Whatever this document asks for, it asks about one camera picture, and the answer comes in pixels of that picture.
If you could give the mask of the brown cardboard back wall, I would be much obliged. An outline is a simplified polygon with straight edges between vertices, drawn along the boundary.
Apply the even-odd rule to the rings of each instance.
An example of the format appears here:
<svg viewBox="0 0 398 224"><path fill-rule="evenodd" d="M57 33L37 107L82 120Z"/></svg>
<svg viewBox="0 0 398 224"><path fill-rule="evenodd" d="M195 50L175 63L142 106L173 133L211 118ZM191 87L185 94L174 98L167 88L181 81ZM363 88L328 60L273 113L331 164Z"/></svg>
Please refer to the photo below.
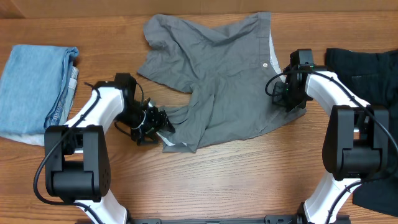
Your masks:
<svg viewBox="0 0 398 224"><path fill-rule="evenodd" d="M397 0L1 0L1 18L396 11Z"/></svg>

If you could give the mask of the grey shorts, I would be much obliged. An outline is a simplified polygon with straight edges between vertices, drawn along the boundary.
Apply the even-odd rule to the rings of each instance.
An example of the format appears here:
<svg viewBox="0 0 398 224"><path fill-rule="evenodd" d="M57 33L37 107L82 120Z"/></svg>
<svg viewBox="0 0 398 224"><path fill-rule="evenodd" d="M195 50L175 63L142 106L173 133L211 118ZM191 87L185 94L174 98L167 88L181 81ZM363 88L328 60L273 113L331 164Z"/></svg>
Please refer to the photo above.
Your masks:
<svg viewBox="0 0 398 224"><path fill-rule="evenodd" d="M165 108L175 132L159 132L164 152L251 139L305 113L286 111L268 95L280 72L268 12L215 28L157 14L144 37L150 51L139 74L191 96L185 106Z"/></svg>

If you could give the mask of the folded blue jeans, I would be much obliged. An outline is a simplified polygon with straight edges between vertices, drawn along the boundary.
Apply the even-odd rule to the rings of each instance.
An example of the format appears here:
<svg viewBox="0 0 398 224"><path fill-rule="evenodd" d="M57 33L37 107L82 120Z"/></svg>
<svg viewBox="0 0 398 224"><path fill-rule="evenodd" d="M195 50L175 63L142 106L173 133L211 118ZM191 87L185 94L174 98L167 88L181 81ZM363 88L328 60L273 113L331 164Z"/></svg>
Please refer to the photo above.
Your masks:
<svg viewBox="0 0 398 224"><path fill-rule="evenodd" d="M42 134L61 123L76 47L15 45L1 76L1 132Z"/></svg>

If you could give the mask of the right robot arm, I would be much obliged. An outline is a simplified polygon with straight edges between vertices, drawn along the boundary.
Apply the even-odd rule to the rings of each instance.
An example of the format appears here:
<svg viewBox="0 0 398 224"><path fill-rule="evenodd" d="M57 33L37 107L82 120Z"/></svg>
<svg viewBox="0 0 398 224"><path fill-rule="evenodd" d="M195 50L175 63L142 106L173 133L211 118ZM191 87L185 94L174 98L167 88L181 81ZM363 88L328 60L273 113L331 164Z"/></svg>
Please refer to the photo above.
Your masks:
<svg viewBox="0 0 398 224"><path fill-rule="evenodd" d="M316 100L329 116L322 148L326 171L295 215L268 215L264 221L350 223L349 216L338 214L340 208L359 186L382 180L388 147L397 144L388 131L389 113L356 96L326 66L316 65L310 49L292 52L282 75L284 81L278 75L270 79L274 84L269 93L273 104L290 112Z"/></svg>

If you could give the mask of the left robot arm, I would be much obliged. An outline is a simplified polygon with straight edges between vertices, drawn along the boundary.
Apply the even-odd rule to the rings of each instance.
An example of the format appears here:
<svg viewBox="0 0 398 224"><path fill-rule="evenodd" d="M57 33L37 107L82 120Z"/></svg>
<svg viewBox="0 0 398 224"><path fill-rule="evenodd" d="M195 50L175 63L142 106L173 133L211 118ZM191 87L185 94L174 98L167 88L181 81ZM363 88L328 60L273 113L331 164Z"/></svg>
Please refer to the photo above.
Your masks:
<svg viewBox="0 0 398 224"><path fill-rule="evenodd" d="M127 136L137 145L157 144L157 132L175 132L164 110L150 99L135 99L139 84L129 73L117 73L113 81L99 81L81 111L63 125L49 126L44 134L45 157L34 177L38 191L41 172L47 193L58 197L58 206L83 210L92 223L133 223L128 209L110 190L111 168L105 134L111 125L129 127Z"/></svg>

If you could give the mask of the black shorts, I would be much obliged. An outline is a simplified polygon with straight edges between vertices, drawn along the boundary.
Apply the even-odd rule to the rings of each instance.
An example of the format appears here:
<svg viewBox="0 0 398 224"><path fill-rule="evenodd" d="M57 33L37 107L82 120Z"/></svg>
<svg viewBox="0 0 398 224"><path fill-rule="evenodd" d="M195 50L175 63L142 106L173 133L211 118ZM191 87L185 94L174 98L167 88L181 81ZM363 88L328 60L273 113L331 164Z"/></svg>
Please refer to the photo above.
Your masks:
<svg viewBox="0 0 398 224"><path fill-rule="evenodd" d="M397 50L361 53L329 48L325 65L356 96L389 111L389 132L397 140ZM389 146L388 179L364 184L354 192L353 203L363 208L397 216L397 151Z"/></svg>

